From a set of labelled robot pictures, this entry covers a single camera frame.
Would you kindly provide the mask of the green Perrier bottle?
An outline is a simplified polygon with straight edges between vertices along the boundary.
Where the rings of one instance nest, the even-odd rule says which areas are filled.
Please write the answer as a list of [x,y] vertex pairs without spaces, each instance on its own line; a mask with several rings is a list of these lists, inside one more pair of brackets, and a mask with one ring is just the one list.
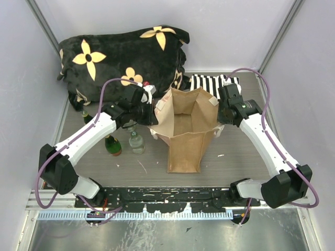
[[122,153],[120,142],[112,135],[105,137],[105,148],[107,152],[113,156],[118,156]]

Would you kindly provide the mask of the brown canvas tote bag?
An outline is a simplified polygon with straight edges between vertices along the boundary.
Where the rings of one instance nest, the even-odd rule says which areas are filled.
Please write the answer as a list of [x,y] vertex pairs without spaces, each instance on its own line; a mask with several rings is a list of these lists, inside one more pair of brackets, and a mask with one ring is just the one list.
[[158,124],[149,129],[169,147],[167,172],[200,172],[207,148],[225,127],[217,121],[218,108],[218,99],[202,88],[189,92],[171,88],[157,102]]

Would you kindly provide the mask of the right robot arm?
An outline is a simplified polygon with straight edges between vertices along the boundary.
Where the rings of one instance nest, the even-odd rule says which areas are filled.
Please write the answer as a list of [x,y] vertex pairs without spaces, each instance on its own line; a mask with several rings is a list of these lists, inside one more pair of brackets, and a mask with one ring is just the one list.
[[308,191],[312,170],[300,165],[281,145],[265,123],[262,109],[254,100],[243,100],[240,87],[219,87],[219,120],[237,126],[253,143],[270,175],[269,180],[244,178],[230,185],[230,201],[243,205],[248,198],[264,201],[275,209],[303,198]]

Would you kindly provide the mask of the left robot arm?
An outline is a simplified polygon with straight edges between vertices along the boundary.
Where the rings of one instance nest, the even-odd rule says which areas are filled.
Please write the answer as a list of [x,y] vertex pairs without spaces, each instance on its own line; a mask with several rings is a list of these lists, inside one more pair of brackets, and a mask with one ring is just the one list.
[[105,201],[100,185],[78,175],[74,168],[94,145],[130,120],[144,126],[157,125],[152,103],[155,91],[153,85],[128,85],[118,101],[100,105],[96,116],[72,136],[55,146],[43,146],[39,154],[39,177],[60,195],[80,195],[91,206],[100,207]]

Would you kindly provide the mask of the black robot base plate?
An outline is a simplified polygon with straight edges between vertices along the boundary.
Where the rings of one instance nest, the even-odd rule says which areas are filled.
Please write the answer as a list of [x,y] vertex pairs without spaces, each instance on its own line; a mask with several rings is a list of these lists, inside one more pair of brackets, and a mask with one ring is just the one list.
[[248,199],[232,198],[228,188],[220,187],[105,187],[98,201],[88,199],[95,208],[106,207],[122,212],[149,213],[183,212],[190,206],[191,213],[219,213],[229,207],[246,207]]

